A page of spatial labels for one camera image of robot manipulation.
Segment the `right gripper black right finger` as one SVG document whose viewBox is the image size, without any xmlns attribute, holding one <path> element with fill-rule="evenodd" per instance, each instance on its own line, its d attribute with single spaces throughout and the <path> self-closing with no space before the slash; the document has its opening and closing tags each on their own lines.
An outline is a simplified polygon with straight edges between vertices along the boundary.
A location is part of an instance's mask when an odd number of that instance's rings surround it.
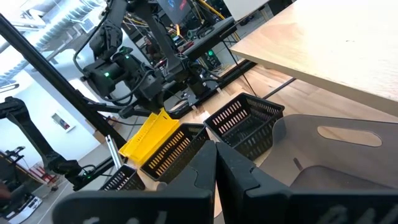
<svg viewBox="0 0 398 224">
<path fill-rule="evenodd" d="M 293 190 L 229 145 L 216 145 L 226 224 L 398 224 L 398 190 Z"/>
</svg>

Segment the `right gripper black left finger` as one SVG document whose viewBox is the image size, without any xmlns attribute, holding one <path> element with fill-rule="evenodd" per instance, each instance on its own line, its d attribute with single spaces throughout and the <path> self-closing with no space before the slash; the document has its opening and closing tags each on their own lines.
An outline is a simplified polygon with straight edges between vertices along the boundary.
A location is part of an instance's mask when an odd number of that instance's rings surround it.
<svg viewBox="0 0 398 224">
<path fill-rule="evenodd" d="M 212 224 L 216 144 L 206 141 L 171 183 L 158 191 L 82 191 L 52 212 L 54 224 Z"/>
</svg>

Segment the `yellow slotted plastic basket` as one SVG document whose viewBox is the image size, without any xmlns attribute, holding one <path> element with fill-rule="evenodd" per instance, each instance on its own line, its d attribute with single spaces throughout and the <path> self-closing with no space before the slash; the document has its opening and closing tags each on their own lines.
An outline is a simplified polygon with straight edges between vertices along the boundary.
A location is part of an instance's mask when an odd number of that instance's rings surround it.
<svg viewBox="0 0 398 224">
<path fill-rule="evenodd" d="M 164 108 L 159 114 L 151 113 L 138 132 L 120 148 L 120 155 L 141 166 L 180 126 Z"/>
</svg>

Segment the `black slotted plastic basket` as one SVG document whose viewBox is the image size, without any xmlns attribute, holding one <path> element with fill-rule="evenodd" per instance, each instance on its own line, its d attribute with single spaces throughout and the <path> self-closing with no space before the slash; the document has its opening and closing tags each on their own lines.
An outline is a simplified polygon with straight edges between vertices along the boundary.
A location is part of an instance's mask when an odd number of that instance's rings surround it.
<svg viewBox="0 0 398 224">
<path fill-rule="evenodd" d="M 204 124 L 183 123 L 141 166 L 153 181 L 170 183 L 209 140 Z"/>
<path fill-rule="evenodd" d="M 272 147 L 272 129 L 284 110 L 282 105 L 240 93 L 204 124 L 221 142 L 254 161 Z"/>
<path fill-rule="evenodd" d="M 100 190 L 145 190 L 145 184 L 139 177 L 137 170 L 126 164 L 122 165 Z"/>
</svg>

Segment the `grey translucent plastic basket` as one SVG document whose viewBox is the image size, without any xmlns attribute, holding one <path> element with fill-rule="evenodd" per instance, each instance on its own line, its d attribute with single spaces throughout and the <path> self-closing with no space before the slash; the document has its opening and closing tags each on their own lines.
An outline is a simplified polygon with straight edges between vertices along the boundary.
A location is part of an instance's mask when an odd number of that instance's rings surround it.
<svg viewBox="0 0 398 224">
<path fill-rule="evenodd" d="M 374 134 L 381 144 L 326 138 L 322 126 Z M 398 123 L 288 115 L 274 125 L 259 168 L 292 189 L 398 189 Z"/>
</svg>

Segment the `silver aluminium bar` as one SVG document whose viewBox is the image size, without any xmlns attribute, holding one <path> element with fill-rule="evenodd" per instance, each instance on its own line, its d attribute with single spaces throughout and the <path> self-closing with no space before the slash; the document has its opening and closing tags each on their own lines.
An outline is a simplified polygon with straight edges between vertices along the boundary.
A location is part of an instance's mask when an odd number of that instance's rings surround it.
<svg viewBox="0 0 398 224">
<path fill-rule="evenodd" d="M 120 156 L 120 154 L 118 152 L 118 149 L 117 149 L 115 141 L 113 140 L 113 138 L 110 135 L 107 135 L 105 137 L 105 141 L 106 141 L 106 143 L 108 145 L 108 149 L 109 149 L 111 157 L 113 159 L 114 166 L 117 169 L 120 169 L 122 167 L 122 165 L 124 164 L 124 162 L 123 162 L 123 159 L 121 158 L 121 156 Z"/>
</svg>

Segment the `dark desk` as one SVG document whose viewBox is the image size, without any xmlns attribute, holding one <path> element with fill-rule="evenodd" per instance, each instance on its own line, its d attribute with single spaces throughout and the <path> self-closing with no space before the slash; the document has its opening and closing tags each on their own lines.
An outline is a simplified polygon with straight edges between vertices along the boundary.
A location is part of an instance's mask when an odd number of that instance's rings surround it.
<svg viewBox="0 0 398 224">
<path fill-rule="evenodd" d="M 190 60 L 196 60 L 214 46 L 225 40 L 227 36 L 237 31 L 233 17 L 217 22 L 214 29 L 203 38 L 193 41 L 193 45 L 183 52 Z"/>
</svg>

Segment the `computer monitor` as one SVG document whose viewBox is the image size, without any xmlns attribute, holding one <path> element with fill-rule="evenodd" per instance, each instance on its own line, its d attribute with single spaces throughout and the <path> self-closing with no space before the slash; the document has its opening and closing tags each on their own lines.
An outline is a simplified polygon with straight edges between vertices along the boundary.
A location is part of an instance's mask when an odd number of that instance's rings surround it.
<svg viewBox="0 0 398 224">
<path fill-rule="evenodd" d="M 191 11 L 187 0 L 156 0 L 174 24 L 181 23 Z"/>
</svg>

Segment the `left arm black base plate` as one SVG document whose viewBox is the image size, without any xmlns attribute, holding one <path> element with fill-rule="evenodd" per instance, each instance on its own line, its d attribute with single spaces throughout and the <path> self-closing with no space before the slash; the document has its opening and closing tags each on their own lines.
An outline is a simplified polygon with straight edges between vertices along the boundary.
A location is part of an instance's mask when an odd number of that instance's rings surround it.
<svg viewBox="0 0 398 224">
<path fill-rule="evenodd" d="M 208 87 L 208 90 L 202 95 L 197 96 L 183 83 L 172 82 L 165 84 L 165 110 L 173 119 L 182 118 L 217 93 L 220 85 L 218 82 L 207 81 L 205 82 L 205 87 Z"/>
</svg>

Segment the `framed wall sign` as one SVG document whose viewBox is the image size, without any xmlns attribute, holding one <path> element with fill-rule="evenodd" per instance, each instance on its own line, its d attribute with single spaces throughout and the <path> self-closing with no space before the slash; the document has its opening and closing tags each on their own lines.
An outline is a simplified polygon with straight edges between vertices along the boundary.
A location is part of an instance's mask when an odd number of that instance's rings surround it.
<svg viewBox="0 0 398 224">
<path fill-rule="evenodd" d="M 53 119 L 54 123 L 60 126 L 66 133 L 68 133 L 75 127 L 73 123 L 64 119 L 59 112 L 55 112 L 53 115 L 51 115 L 51 118 Z"/>
</svg>

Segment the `black aluminium rig frame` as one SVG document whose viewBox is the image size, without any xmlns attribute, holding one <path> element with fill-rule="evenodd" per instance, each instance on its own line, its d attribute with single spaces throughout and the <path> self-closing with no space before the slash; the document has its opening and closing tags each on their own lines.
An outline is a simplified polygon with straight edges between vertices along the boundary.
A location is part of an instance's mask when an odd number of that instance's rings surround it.
<svg viewBox="0 0 398 224">
<path fill-rule="evenodd" d="M 114 138 L 117 147 L 122 147 L 126 140 L 87 102 L 74 87 L 47 61 L 43 55 L 0 13 L 0 35 L 2 35 L 34 68 L 61 93 L 74 108 L 76 108 L 102 135 Z M 25 106 L 2 113 L 2 118 L 8 118 L 25 134 L 26 138 L 42 153 L 42 159 L 50 156 L 50 167 L 55 168 L 56 162 L 64 162 L 65 158 L 56 154 L 50 144 L 37 129 L 28 115 Z"/>
</svg>

